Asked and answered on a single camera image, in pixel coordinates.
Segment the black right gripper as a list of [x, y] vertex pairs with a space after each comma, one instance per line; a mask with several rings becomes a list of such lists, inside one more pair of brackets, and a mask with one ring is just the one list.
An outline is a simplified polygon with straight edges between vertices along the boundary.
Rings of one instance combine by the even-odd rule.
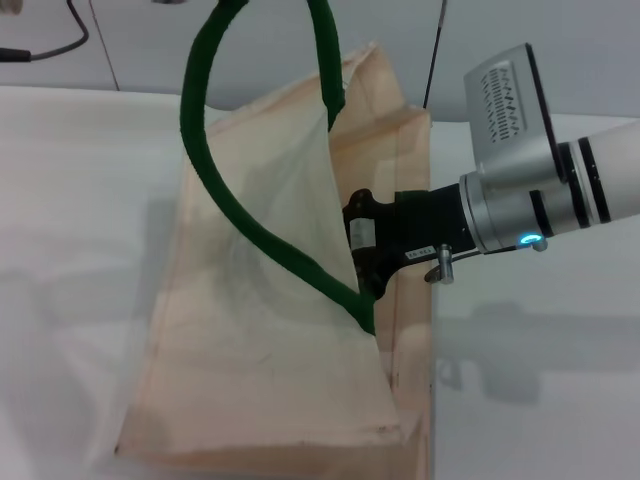
[[377, 300], [397, 271], [436, 259], [441, 246], [454, 254], [476, 248], [457, 184], [397, 192], [391, 203], [360, 189], [343, 208], [343, 219], [359, 286]]

